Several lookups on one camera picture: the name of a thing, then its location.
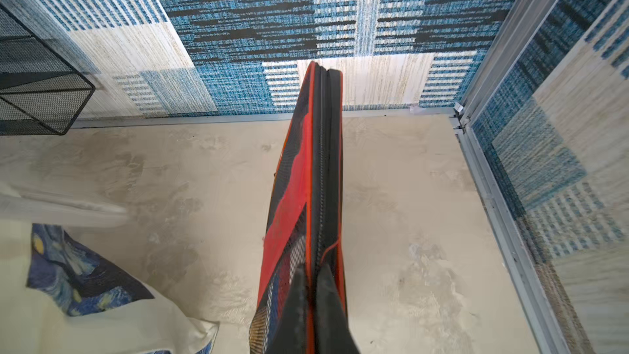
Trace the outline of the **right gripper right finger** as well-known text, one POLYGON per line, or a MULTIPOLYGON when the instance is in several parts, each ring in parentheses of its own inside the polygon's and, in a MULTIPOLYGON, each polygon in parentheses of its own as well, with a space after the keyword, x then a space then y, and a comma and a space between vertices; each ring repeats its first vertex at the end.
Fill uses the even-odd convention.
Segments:
POLYGON ((314 306, 316 352, 319 354, 359 354, 338 295, 332 270, 328 265, 324 265, 317 276, 314 306))

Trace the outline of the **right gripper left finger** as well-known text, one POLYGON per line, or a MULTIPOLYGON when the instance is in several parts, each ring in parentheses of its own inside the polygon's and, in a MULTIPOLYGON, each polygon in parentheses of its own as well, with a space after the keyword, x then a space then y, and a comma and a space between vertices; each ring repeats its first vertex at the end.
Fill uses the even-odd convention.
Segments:
POLYGON ((282 315, 266 353, 306 354, 309 352, 311 348, 309 288, 306 267, 300 265, 293 274, 282 315))

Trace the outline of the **red black mesh paddle case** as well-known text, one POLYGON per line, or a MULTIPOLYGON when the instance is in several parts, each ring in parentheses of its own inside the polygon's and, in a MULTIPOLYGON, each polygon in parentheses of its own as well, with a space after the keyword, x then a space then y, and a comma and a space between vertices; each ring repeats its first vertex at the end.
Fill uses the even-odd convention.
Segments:
POLYGON ((265 229, 257 309, 249 329, 253 353, 266 353, 283 312, 293 274, 306 267, 316 352, 317 276, 328 265, 347 315, 342 255, 342 73, 307 67, 275 172, 265 229))

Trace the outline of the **cream canvas tote bag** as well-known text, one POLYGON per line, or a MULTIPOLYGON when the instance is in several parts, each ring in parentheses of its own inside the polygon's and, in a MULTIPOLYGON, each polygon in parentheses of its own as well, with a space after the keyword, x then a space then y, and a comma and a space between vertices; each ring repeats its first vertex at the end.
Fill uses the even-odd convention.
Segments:
POLYGON ((72 239, 128 222, 122 206, 1 186, 4 353, 209 353, 218 324, 72 239))

